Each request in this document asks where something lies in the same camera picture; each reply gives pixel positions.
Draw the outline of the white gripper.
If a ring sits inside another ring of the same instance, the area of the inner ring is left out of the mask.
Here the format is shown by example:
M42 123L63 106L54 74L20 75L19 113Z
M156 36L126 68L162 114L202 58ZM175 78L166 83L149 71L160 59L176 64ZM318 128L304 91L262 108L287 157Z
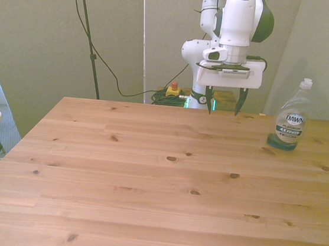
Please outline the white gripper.
M221 62L202 60L197 63L196 82L206 86L206 103L209 114L212 111L214 87L241 88L235 106L236 116L243 107L249 89L257 89L262 85L265 63L263 61L247 61L242 66L229 66Z

